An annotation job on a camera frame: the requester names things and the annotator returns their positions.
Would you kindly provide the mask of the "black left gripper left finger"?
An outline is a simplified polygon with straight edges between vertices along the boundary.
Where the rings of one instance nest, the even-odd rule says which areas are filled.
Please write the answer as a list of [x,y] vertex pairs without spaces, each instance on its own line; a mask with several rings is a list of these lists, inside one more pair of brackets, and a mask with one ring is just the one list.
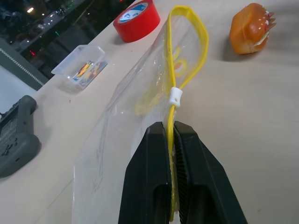
[[169,224],[171,187],[166,132],[156,122],[126,168],[118,224]]

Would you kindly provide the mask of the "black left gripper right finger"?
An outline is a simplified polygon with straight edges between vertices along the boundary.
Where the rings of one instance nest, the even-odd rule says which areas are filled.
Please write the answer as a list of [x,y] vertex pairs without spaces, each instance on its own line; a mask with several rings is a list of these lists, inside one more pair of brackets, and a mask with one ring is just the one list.
[[181,224],[248,224],[228,176],[195,130],[174,123]]

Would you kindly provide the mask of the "clear yellow-zipper plastic bag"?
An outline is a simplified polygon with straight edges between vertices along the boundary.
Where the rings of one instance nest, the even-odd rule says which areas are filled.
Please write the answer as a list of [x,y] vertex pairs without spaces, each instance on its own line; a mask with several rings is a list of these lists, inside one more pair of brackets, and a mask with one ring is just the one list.
[[208,32],[188,6],[174,6],[152,46],[119,82],[74,165],[72,224],[116,224],[125,169],[146,129],[161,122],[166,157],[173,153],[183,89],[205,63]]

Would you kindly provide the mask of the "colourful card in container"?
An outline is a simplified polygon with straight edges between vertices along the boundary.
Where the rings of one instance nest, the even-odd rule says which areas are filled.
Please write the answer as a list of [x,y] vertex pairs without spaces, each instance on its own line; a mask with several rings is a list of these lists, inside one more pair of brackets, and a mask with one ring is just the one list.
[[82,88],[85,88],[91,81],[107,66],[106,61],[98,63],[88,61],[86,62],[72,78]]

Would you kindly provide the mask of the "clear plastic container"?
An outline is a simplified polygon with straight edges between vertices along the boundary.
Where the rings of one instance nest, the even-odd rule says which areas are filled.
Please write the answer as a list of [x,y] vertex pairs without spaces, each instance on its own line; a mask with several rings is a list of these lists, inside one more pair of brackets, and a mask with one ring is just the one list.
[[71,86],[83,90],[72,78],[78,70],[88,61],[98,63],[106,61],[106,54],[103,49],[96,45],[79,45],[77,46],[51,73],[65,79]]

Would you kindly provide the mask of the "grey handheld controller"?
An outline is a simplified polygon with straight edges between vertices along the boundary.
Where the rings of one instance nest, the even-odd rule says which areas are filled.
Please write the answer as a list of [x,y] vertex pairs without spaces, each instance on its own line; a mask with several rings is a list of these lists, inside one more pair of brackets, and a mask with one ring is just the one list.
[[32,117],[36,108],[37,102],[25,95],[7,112],[0,112],[0,179],[14,174],[39,153]]

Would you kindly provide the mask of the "red tape roll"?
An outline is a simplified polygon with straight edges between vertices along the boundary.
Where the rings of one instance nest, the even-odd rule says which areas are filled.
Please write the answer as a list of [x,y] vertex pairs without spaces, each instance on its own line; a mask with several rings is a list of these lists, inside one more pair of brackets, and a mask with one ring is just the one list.
[[118,15],[113,26],[124,42],[134,42],[150,34],[159,23],[153,0],[142,0]]

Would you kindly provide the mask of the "toy hamburger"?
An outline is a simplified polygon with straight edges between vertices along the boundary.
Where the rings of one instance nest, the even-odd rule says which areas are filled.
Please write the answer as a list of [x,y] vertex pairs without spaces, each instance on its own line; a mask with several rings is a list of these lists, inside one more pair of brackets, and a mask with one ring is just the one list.
[[250,3],[232,19],[229,40],[238,55],[261,51],[275,25],[274,13],[258,3]]

